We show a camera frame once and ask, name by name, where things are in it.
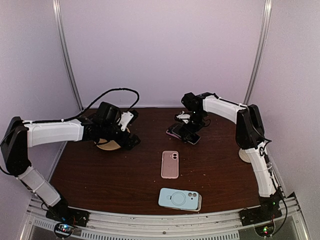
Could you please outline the pink phone case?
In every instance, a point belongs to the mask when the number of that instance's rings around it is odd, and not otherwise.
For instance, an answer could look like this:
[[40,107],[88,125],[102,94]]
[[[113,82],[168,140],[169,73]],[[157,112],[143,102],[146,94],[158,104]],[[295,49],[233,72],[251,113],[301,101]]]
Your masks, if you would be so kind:
[[179,153],[175,150],[165,150],[161,158],[161,177],[177,179],[179,177]]

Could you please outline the light blue phone case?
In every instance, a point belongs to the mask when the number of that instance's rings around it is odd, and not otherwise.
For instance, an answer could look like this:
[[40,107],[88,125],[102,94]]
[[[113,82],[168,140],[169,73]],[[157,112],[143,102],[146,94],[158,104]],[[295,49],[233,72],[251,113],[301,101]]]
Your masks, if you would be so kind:
[[196,212],[201,209],[202,196],[197,191],[162,188],[158,205],[164,208]]

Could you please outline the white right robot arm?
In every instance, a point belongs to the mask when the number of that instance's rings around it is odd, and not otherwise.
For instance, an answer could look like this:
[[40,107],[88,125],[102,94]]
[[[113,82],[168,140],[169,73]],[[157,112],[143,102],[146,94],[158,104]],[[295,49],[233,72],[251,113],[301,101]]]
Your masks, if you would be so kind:
[[215,114],[235,124],[235,141],[247,155],[258,184],[260,205],[256,210],[259,220],[268,220],[275,212],[281,197],[268,157],[267,144],[271,140],[265,137],[265,130],[257,105],[235,103],[205,92],[195,95],[186,93],[181,103],[188,110],[175,115],[179,124],[172,130],[183,142],[196,144],[198,132],[205,127],[205,117]]

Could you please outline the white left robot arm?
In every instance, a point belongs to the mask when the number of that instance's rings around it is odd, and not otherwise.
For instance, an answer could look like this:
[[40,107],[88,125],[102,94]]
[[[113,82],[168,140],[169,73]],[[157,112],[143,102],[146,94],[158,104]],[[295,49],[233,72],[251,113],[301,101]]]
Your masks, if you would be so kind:
[[80,114],[70,119],[23,120],[14,116],[0,143],[5,173],[18,179],[47,206],[61,222],[72,218],[68,201],[48,181],[37,167],[46,154],[49,169],[54,167],[58,148],[67,142],[93,142],[96,145],[114,141],[122,149],[131,150],[140,143],[137,135],[128,130],[139,113],[135,109],[121,111],[117,106],[102,102],[90,116]]

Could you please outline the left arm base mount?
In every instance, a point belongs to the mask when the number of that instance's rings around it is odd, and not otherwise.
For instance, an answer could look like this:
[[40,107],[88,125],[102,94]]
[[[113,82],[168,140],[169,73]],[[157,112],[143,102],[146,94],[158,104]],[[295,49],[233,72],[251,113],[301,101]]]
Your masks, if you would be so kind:
[[74,234],[79,227],[87,226],[90,213],[86,210],[70,207],[56,210],[49,206],[45,216],[48,219],[56,221],[53,227],[53,233],[56,237],[59,239],[66,239]]

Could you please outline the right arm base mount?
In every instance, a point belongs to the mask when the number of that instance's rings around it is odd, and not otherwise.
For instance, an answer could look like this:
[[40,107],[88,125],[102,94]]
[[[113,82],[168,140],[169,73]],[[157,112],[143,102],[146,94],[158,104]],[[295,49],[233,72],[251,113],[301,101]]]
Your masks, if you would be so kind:
[[267,200],[260,206],[243,208],[239,212],[242,226],[254,225],[255,233],[269,238],[276,232],[275,219],[282,216],[278,200]]

